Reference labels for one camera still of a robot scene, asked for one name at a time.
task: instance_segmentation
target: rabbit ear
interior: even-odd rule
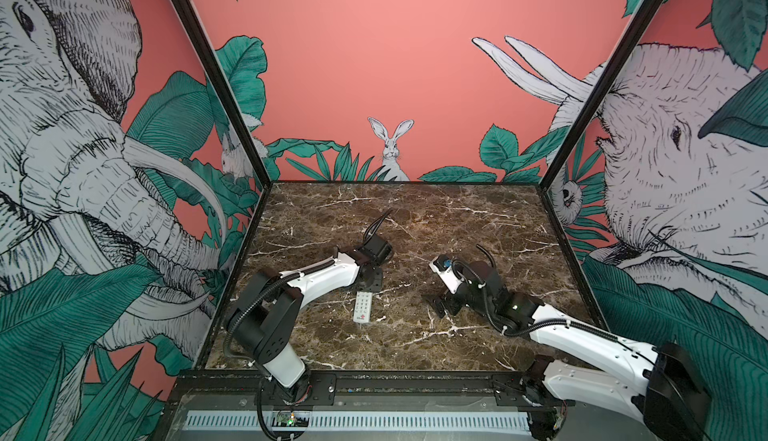
[[[397,129],[395,129],[395,134],[392,136],[392,139],[398,139],[400,136],[407,133],[410,128],[413,128],[413,119],[404,120],[400,123]]]
[[[376,134],[376,136],[379,136],[379,138],[383,140],[389,140],[389,133],[384,127],[384,124],[381,124],[378,120],[374,118],[368,118],[368,121],[370,121],[371,128],[373,128],[373,133]]]

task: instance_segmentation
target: brown marble tabletop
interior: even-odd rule
[[[534,294],[590,322],[532,186],[275,184],[232,298],[262,267],[296,269],[330,256],[336,244],[359,244],[387,207],[394,211],[379,234],[395,254],[382,267],[371,322],[352,321],[352,292],[337,290],[307,306],[290,342],[310,369],[522,370],[537,353],[580,364],[531,340],[504,338],[468,308],[438,319],[422,300],[423,293],[445,290],[428,267],[434,256],[485,259],[475,248],[482,244],[510,291]],[[224,334],[217,329],[206,367],[244,369],[246,361],[224,357]]]

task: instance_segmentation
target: rabbit face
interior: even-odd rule
[[[376,134],[379,139],[384,140],[383,158],[386,160],[399,158],[400,150],[397,148],[397,139],[413,127],[413,119],[404,120],[400,123],[397,129],[395,129],[395,134],[391,138],[389,138],[389,132],[387,132],[384,124],[381,124],[381,122],[374,118],[368,118],[368,121],[371,123],[371,128],[373,128],[374,134]]]

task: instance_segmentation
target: white remote control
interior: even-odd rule
[[[369,323],[371,320],[371,302],[373,301],[373,293],[364,293],[362,291],[357,292],[357,298],[355,299],[355,312],[352,320],[356,323]]]

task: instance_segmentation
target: animal eye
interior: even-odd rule
[[[27,33],[27,36],[32,38],[34,23],[32,22],[32,19],[27,15],[27,13],[24,12],[24,8],[22,8],[22,6],[16,2],[13,5],[13,12],[16,14],[16,19],[18,20],[18,23],[22,25],[24,32]]]
[[[680,150],[680,136],[682,135],[682,131],[680,131],[680,126],[675,126],[672,129],[672,142],[674,142],[675,147],[677,150]]]

